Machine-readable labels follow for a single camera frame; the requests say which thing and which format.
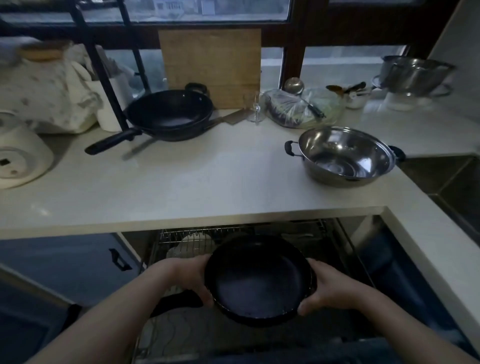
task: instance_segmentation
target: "black frying pan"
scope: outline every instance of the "black frying pan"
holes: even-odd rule
[[[184,90],[143,96],[125,110],[133,127],[92,144],[85,152],[95,155],[143,133],[170,142],[194,138],[209,128],[213,104],[206,94],[205,85],[190,83]]]
[[[240,236],[220,245],[205,268],[205,286],[234,321],[267,327],[288,321],[316,284],[303,254],[270,235]],[[201,307],[193,291],[162,298],[151,317],[177,307]]]

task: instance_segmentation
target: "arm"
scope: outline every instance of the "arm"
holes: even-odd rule
[[[118,363],[138,336],[165,291],[173,285],[194,290],[203,303],[213,299],[204,286],[210,255],[164,259],[88,311],[27,364]]]
[[[328,264],[313,259],[309,259],[309,263],[317,275],[317,291],[300,304],[300,315],[325,306],[356,309],[385,336],[406,363],[479,364],[376,289],[340,273]]]

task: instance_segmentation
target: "person's left hand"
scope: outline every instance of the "person's left hand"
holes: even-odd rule
[[[202,300],[205,306],[213,306],[213,297],[205,287],[204,272],[210,254],[199,255],[195,258],[170,258],[174,266],[172,283],[185,290],[192,290]]]

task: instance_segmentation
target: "kitchen sink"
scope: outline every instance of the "kitchen sink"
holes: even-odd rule
[[[408,158],[400,169],[480,246],[478,156]]]

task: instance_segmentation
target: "rice cooker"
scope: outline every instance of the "rice cooker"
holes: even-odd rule
[[[14,114],[0,110],[0,189],[19,186],[45,173],[53,153]]]

